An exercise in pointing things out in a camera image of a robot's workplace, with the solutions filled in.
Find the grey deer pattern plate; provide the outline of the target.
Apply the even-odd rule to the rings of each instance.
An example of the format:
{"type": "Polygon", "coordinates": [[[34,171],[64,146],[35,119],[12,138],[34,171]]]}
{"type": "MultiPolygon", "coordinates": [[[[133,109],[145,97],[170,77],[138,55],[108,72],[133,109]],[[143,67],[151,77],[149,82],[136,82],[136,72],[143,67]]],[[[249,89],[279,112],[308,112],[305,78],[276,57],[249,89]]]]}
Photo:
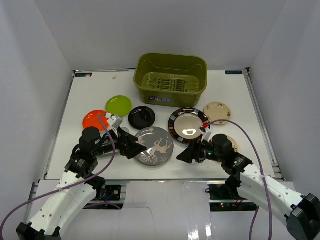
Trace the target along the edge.
{"type": "Polygon", "coordinates": [[[137,143],[145,146],[146,150],[134,159],[140,164],[157,167],[165,164],[174,152],[174,142],[171,135],[160,127],[146,127],[136,135],[137,143]]]}

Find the cream plate with black mark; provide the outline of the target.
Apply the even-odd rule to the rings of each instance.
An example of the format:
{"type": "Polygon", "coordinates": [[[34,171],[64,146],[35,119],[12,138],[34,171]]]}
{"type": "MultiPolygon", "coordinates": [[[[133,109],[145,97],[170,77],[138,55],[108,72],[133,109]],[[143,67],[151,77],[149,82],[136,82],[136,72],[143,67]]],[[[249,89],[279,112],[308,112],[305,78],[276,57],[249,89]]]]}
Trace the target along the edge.
{"type": "Polygon", "coordinates": [[[238,144],[237,142],[231,137],[231,136],[227,136],[227,139],[232,143],[232,147],[234,149],[235,152],[238,152],[238,144]]]}

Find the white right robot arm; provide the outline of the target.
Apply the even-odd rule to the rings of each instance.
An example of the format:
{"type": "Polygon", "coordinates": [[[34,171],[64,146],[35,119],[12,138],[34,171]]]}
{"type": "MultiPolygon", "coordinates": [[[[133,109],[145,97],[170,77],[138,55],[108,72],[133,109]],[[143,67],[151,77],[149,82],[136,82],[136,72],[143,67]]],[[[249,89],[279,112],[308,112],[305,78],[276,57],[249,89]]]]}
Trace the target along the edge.
{"type": "Polygon", "coordinates": [[[314,240],[320,234],[319,198],[311,193],[303,195],[264,175],[249,158],[234,150],[226,135],[217,134],[211,142],[193,140],[177,160],[221,163],[229,175],[225,181],[229,198],[241,197],[268,211],[296,240],[314,240]]]}

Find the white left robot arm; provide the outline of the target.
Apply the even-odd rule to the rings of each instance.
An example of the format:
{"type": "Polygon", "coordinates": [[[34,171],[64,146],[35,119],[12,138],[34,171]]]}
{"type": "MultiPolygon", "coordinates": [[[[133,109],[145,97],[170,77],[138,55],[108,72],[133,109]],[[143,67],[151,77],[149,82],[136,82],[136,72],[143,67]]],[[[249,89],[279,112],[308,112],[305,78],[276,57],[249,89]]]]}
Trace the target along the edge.
{"type": "Polygon", "coordinates": [[[96,127],[82,131],[69,162],[52,194],[28,223],[20,223],[16,233],[21,240],[60,240],[66,228],[86,205],[105,196],[106,180],[93,171],[98,157],[119,152],[132,159],[146,151],[138,138],[120,127],[101,135],[96,127]]]}

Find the corner label sticker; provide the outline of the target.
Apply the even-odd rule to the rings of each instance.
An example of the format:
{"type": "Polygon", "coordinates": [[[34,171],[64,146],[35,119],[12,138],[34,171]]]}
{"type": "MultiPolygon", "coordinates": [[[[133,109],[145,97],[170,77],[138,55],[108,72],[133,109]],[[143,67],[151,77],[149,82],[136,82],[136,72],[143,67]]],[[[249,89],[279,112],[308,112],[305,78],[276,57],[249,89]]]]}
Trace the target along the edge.
{"type": "Polygon", "coordinates": [[[241,70],[226,70],[226,75],[242,75],[243,72],[241,70]]]}
{"type": "Polygon", "coordinates": [[[87,77],[91,77],[91,76],[92,76],[91,72],[77,72],[74,75],[75,78],[87,78],[87,77]]]}

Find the small black plate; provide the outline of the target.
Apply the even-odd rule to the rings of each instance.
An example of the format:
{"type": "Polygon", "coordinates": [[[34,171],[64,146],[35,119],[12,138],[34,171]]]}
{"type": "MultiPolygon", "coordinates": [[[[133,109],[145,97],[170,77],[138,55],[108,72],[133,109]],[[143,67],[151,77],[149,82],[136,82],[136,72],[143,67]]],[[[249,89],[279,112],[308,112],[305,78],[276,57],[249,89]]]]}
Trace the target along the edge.
{"type": "Polygon", "coordinates": [[[130,111],[128,121],[133,128],[142,130],[154,124],[156,114],[150,107],[138,106],[130,111]]]}

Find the cream floral plate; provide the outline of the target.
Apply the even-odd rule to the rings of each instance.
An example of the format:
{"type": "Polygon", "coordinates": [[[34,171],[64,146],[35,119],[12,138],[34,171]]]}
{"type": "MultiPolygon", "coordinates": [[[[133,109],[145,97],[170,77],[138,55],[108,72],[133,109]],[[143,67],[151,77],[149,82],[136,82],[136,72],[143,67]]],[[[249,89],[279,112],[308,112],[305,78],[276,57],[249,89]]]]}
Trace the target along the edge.
{"type": "Polygon", "coordinates": [[[214,122],[214,125],[225,125],[227,124],[224,120],[230,120],[232,113],[230,108],[222,102],[210,102],[204,106],[204,114],[207,116],[210,122],[214,122]]]}

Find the lime green plate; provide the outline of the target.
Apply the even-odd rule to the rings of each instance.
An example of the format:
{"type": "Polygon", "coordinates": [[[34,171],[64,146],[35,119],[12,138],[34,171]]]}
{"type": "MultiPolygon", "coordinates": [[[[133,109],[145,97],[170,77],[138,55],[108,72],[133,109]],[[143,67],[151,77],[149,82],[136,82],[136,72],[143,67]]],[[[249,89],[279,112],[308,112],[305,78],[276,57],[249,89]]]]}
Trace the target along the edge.
{"type": "Polygon", "coordinates": [[[120,117],[126,116],[131,109],[132,102],[127,96],[124,95],[113,96],[105,105],[105,111],[107,113],[118,115],[120,117]]]}

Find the left corner label sticker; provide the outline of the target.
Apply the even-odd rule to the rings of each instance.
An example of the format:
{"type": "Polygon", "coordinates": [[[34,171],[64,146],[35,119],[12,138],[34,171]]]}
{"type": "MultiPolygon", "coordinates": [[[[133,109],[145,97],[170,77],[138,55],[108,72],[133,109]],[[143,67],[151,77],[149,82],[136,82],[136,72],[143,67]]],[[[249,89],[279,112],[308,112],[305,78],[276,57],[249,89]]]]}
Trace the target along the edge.
{"type": "Polygon", "coordinates": [[[75,78],[87,78],[87,77],[91,77],[91,76],[92,76],[91,72],[77,72],[74,75],[75,78]]]}

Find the right corner label sticker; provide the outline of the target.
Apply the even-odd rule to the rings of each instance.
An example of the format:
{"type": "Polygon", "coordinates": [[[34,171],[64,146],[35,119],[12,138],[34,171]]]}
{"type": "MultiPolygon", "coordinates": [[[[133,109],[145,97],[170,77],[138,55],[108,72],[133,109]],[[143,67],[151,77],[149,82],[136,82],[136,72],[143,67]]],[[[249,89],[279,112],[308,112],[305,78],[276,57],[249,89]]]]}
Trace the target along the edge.
{"type": "Polygon", "coordinates": [[[242,75],[243,72],[241,70],[226,70],[226,75],[242,75]]]}

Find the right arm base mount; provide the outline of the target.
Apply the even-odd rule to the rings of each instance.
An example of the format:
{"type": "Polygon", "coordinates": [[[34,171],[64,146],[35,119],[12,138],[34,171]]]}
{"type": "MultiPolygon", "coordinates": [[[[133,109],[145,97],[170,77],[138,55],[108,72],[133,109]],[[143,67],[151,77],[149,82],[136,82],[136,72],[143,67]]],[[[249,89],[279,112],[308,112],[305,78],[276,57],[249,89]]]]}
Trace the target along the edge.
{"type": "Polygon", "coordinates": [[[257,209],[257,205],[238,195],[225,184],[209,184],[205,190],[209,194],[211,212],[250,212],[257,209]]]}

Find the orange plate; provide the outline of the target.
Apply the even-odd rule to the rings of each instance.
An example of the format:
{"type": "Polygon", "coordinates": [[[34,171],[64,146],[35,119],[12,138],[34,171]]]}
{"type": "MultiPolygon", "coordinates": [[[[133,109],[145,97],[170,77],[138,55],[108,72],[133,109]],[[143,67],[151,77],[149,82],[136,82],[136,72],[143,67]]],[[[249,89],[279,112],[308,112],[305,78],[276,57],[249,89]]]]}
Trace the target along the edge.
{"type": "Polygon", "coordinates": [[[105,129],[103,128],[103,126],[101,125],[98,116],[104,114],[104,116],[101,118],[103,124],[108,128],[109,124],[108,124],[108,118],[106,117],[107,112],[104,110],[93,110],[91,112],[89,112],[82,121],[82,126],[84,129],[89,128],[89,127],[95,127],[97,128],[99,131],[104,131],[105,129]]]}

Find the olive green plastic bin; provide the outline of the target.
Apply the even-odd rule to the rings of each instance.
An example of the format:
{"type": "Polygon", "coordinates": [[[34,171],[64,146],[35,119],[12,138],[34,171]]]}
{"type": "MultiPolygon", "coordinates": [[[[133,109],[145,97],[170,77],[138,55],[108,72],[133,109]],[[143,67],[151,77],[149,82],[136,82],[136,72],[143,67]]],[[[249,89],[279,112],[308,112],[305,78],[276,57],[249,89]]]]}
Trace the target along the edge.
{"type": "Polygon", "coordinates": [[[145,104],[193,108],[207,88],[208,66],[198,56],[146,53],[138,59],[133,82],[145,104]]]}

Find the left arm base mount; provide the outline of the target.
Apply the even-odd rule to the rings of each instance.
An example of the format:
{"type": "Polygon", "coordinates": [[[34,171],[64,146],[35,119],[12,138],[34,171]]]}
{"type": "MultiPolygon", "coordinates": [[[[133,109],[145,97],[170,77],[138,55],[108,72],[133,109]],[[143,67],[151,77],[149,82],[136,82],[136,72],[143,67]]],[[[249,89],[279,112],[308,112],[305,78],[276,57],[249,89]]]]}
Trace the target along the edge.
{"type": "Polygon", "coordinates": [[[96,201],[119,201],[121,199],[122,186],[121,185],[104,185],[97,191],[96,201]]]}

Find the pale green rectangular dish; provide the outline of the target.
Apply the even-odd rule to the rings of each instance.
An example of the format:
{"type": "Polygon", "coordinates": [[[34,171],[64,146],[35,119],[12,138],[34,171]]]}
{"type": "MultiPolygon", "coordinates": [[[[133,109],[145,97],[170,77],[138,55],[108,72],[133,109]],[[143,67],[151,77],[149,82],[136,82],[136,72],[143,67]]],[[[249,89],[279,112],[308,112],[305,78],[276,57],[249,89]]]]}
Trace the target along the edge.
{"type": "Polygon", "coordinates": [[[122,127],[121,129],[122,129],[124,132],[128,133],[128,134],[130,133],[130,130],[129,130],[128,128],[126,128],[126,127],[122,127]]]}

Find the black rimmed cream plate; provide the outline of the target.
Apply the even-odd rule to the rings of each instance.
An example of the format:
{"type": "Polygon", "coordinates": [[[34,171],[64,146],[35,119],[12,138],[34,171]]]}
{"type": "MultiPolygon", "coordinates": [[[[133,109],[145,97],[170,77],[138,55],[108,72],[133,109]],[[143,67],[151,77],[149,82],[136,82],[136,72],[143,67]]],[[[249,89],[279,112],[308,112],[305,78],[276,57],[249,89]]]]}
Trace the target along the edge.
{"type": "Polygon", "coordinates": [[[202,138],[199,130],[204,124],[210,121],[208,117],[196,108],[180,108],[168,119],[168,130],[170,135],[182,144],[190,144],[192,140],[202,138]]]}

